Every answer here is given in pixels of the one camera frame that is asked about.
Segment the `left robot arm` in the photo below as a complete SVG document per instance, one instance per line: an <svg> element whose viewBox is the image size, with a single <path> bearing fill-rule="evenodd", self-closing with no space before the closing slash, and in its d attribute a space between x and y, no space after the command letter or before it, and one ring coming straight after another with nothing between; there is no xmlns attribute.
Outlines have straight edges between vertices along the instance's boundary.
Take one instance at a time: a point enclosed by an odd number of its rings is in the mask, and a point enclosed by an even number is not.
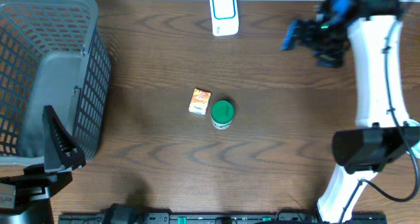
<svg viewBox="0 0 420 224"><path fill-rule="evenodd" d="M83 149L51 105L43 107L43 140L43 163L1 178L2 223L53 223L50 199L73 181L73 170L86 165Z"/></svg>

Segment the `white barcode scanner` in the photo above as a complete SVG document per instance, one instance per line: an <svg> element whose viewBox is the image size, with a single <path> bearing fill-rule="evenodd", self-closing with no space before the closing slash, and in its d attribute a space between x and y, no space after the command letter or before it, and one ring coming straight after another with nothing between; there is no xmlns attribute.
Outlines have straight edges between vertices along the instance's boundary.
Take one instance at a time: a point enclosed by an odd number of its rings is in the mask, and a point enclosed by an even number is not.
<svg viewBox="0 0 420 224"><path fill-rule="evenodd" d="M237 0L209 0L209 3L213 35L236 35L239 31Z"/></svg>

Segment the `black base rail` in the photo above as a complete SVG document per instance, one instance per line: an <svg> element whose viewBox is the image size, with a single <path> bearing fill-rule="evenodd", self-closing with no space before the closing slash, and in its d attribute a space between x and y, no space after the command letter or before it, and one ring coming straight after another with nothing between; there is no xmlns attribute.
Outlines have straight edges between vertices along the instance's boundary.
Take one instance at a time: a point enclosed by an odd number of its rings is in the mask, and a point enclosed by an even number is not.
<svg viewBox="0 0 420 224"><path fill-rule="evenodd" d="M59 224L254 224L322 223L316 213L283 208L277 213L167 213L142 212L136 208L112 204L100 213L64 213Z"/></svg>

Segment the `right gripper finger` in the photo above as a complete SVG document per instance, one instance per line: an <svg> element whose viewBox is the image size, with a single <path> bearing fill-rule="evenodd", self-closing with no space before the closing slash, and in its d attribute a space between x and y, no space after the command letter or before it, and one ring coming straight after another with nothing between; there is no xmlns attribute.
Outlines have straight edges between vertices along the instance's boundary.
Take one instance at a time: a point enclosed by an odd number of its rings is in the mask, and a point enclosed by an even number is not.
<svg viewBox="0 0 420 224"><path fill-rule="evenodd" d="M344 53L338 52L315 52L317 65L325 68L340 68L343 66Z"/></svg>
<svg viewBox="0 0 420 224"><path fill-rule="evenodd" d="M280 47L281 51L290 51L295 48L295 41L301 37L303 21L296 19L293 20L286 32L283 43Z"/></svg>

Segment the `green lid white jar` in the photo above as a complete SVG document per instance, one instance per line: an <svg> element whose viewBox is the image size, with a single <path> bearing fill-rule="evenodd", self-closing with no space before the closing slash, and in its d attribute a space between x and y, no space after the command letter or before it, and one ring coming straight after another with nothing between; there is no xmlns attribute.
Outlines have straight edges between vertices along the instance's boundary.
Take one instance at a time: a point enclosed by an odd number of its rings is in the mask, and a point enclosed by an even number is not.
<svg viewBox="0 0 420 224"><path fill-rule="evenodd" d="M234 119L234 107L228 101L217 101L211 110L211 123L216 129L227 129Z"/></svg>

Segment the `small orange box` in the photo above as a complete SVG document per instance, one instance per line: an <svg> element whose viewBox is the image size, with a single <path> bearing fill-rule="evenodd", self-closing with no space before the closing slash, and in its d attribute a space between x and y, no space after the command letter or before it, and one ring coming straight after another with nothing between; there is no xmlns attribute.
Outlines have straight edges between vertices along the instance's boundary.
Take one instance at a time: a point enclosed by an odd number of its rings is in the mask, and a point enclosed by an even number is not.
<svg viewBox="0 0 420 224"><path fill-rule="evenodd" d="M206 115L211 92L194 89L188 111L194 114Z"/></svg>

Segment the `grey plastic mesh basket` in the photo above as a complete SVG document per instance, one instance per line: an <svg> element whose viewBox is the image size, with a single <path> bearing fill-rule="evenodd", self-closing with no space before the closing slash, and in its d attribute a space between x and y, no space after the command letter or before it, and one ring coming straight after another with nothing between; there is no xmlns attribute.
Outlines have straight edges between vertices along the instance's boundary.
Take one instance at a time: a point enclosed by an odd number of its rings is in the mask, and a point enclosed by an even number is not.
<svg viewBox="0 0 420 224"><path fill-rule="evenodd" d="M95 156L112 63L95 0L1 0L1 163L44 159L50 105L87 159Z"/></svg>

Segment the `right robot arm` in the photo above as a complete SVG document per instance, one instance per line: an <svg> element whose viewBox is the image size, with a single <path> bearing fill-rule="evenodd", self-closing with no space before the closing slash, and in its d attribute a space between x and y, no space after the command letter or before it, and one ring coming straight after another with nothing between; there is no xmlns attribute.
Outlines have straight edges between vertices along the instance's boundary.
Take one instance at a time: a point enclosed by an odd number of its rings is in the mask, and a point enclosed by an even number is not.
<svg viewBox="0 0 420 224"><path fill-rule="evenodd" d="M318 64L340 68L352 51L356 76L356 127L332 138L335 160L327 189L318 199L318 221L345 223L366 186L404 154L416 161L419 127L404 102L400 36L409 3L400 0L324 0L312 20L289 25L283 51L299 41Z"/></svg>

